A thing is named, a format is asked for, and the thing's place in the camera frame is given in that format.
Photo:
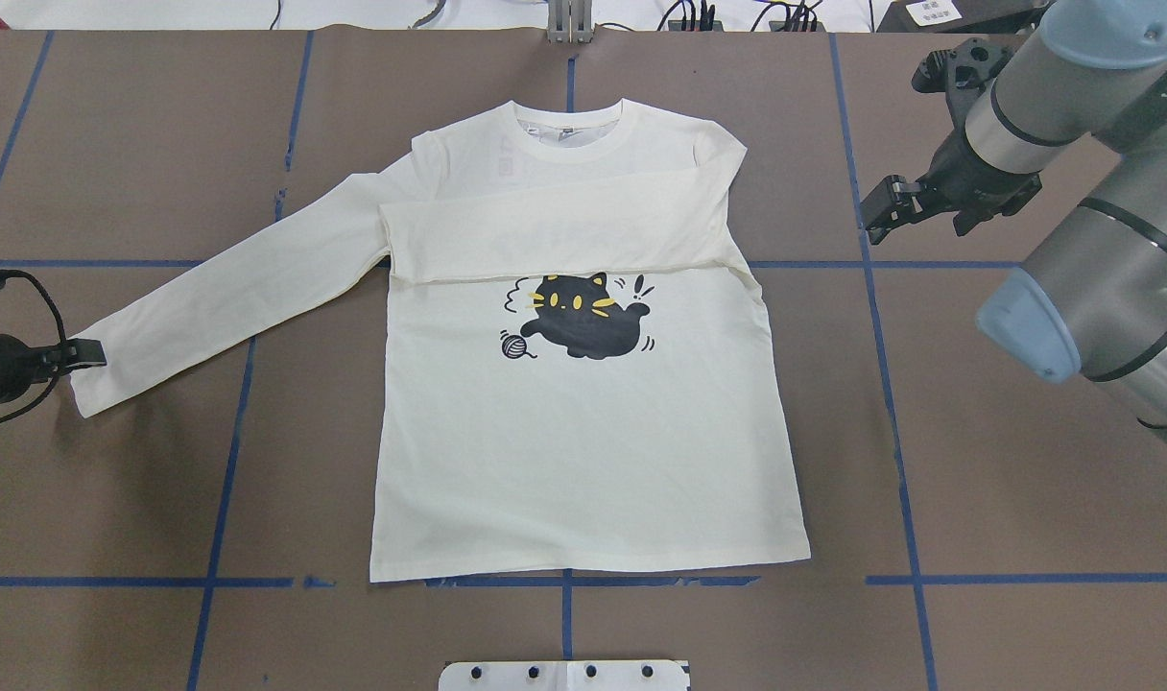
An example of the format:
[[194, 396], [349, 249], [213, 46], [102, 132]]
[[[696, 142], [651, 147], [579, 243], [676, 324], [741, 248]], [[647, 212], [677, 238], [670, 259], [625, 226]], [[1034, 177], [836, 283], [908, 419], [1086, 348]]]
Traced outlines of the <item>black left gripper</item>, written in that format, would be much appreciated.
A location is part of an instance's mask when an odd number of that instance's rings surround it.
[[13, 336], [0, 336], [0, 402], [18, 399], [34, 384], [58, 381], [61, 371], [106, 367], [97, 340], [65, 340], [60, 346], [32, 348]]

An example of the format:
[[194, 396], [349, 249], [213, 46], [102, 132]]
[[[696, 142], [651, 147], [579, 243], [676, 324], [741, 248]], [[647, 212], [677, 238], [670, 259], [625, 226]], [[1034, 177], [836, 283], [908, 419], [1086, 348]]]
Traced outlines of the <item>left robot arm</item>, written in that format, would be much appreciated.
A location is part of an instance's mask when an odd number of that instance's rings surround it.
[[58, 340], [53, 346], [26, 346], [12, 334], [0, 331], [0, 404], [16, 402], [34, 385], [46, 386], [32, 402], [0, 416], [0, 424], [39, 407], [67, 375], [109, 364], [102, 342], [67, 337], [57, 305], [35, 275], [21, 270], [0, 270], [0, 292], [13, 278], [23, 279], [36, 289], [53, 315]]

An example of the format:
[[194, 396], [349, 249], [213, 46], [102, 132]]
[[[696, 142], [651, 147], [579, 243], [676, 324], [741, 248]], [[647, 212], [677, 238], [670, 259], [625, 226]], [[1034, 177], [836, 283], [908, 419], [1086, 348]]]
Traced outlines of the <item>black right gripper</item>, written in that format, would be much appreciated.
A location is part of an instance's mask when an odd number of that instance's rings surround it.
[[1013, 216], [1041, 189], [1035, 174], [1002, 172], [971, 149], [965, 132], [953, 130], [939, 144], [929, 172], [918, 180], [886, 176], [878, 197], [860, 202], [865, 232], [883, 232], [915, 224], [941, 212], [953, 212], [952, 225], [964, 237], [995, 215]]

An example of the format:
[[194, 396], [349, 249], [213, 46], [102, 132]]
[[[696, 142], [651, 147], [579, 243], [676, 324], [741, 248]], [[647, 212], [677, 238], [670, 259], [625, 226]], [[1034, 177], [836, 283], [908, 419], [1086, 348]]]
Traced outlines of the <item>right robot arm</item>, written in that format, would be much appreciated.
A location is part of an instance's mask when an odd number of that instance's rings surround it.
[[873, 245], [941, 214], [958, 236], [1016, 214], [1079, 137], [1118, 154], [977, 326], [1040, 379], [1091, 381], [1167, 444], [1167, 1], [1057, 1], [1021, 47], [930, 53], [911, 88], [946, 96], [953, 127], [924, 175], [864, 198]]

